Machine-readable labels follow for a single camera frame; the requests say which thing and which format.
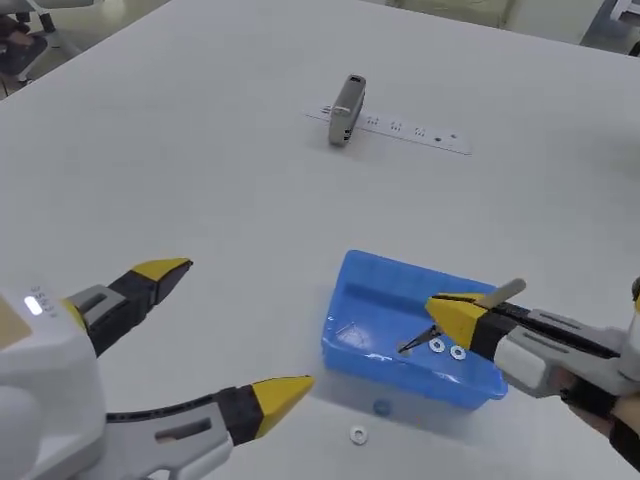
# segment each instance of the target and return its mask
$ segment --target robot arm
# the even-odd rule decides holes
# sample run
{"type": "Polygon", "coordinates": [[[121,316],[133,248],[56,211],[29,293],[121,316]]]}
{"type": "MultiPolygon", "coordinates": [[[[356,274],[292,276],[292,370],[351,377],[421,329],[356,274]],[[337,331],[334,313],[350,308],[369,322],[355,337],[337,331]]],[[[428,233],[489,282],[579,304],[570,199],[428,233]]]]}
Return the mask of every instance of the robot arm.
{"type": "Polygon", "coordinates": [[[441,332],[493,362],[510,385],[536,398],[558,395],[607,420],[611,445],[640,470],[639,432],[625,423],[619,402],[640,391],[640,279],[632,291],[635,312],[627,332],[592,328],[507,298],[487,305],[473,293],[438,294],[426,308],[441,332]]]}
{"type": "Polygon", "coordinates": [[[278,378],[107,414],[97,357],[190,267],[188,259],[147,262],[62,301],[37,283],[0,288],[0,478],[133,480],[162,469],[197,480],[310,390],[311,377],[278,378]]]}

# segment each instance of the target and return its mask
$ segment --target white power strip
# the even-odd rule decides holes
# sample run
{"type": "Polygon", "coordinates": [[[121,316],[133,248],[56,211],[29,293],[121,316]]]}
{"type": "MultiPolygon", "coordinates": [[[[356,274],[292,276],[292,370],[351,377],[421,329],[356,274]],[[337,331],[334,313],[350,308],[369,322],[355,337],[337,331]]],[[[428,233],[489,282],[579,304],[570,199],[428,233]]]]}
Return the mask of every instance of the white power strip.
{"type": "MultiPolygon", "coordinates": [[[[330,113],[331,106],[323,105],[309,110],[305,115],[328,122],[330,113]]],[[[355,128],[407,142],[420,143],[463,155],[471,155],[471,146],[459,132],[436,130],[405,122],[404,120],[389,118],[387,115],[362,110],[355,128]]]]}

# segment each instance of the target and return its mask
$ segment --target wall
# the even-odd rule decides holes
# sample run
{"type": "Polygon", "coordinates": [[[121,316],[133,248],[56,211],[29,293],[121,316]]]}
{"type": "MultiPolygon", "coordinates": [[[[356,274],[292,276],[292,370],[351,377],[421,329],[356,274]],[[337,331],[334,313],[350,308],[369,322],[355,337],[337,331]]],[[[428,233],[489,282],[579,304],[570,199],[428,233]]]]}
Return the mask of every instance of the wall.
{"type": "Polygon", "coordinates": [[[603,0],[516,0],[507,29],[580,43],[603,0]]]}

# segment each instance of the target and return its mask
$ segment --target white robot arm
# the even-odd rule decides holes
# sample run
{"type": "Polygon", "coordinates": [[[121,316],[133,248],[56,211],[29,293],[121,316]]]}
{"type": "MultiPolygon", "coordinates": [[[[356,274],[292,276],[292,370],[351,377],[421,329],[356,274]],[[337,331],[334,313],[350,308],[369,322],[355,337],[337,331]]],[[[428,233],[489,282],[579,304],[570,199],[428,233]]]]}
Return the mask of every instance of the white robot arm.
{"type": "Polygon", "coordinates": [[[147,262],[108,287],[58,301],[34,283],[0,288],[0,478],[201,479],[266,434],[311,377],[227,388],[180,405],[107,413],[97,357],[137,326],[190,268],[147,262]]]}

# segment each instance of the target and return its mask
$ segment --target metal rod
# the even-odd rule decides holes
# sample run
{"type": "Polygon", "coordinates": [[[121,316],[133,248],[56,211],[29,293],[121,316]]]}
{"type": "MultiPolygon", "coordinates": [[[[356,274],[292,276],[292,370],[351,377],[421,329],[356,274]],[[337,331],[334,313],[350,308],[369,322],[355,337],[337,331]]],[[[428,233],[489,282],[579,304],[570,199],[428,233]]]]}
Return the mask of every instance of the metal rod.
{"type": "Polygon", "coordinates": [[[527,283],[522,278],[514,278],[510,282],[505,283],[499,288],[496,288],[493,292],[485,295],[484,297],[476,300],[476,305],[482,308],[490,310],[502,302],[506,302],[511,297],[515,297],[517,294],[527,288],[527,283]]]}

